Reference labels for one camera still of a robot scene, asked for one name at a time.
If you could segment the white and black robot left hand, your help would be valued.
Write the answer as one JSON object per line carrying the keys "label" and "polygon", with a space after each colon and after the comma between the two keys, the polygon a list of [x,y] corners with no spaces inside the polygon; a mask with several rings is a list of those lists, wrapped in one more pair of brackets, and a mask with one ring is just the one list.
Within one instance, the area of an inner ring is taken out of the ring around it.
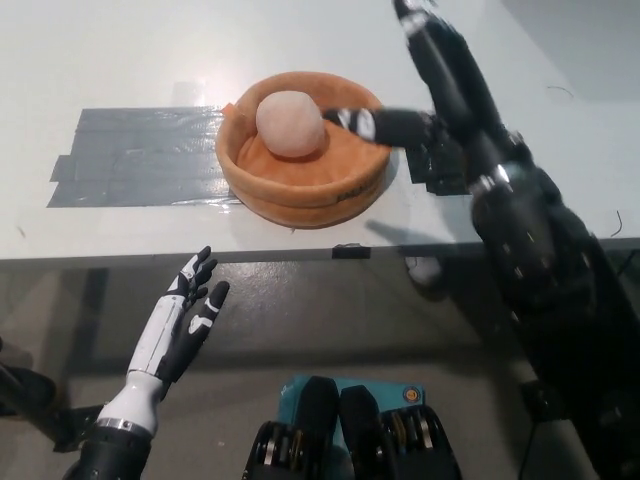
{"label": "white and black robot left hand", "polygon": [[181,268],[157,301],[136,344],[125,385],[97,417],[99,427],[154,436],[157,409],[206,341],[226,296],[229,283],[206,287],[217,261],[204,247]]}

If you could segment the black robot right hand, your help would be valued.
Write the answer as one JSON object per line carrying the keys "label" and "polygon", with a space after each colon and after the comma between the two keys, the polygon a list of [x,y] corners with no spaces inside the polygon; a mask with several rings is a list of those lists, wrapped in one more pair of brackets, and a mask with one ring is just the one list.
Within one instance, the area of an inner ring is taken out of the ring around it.
{"label": "black robot right hand", "polygon": [[432,110],[333,107],[324,119],[367,142],[404,150],[412,182],[435,195],[528,189],[526,149],[502,122],[463,36],[431,2],[393,6]]}

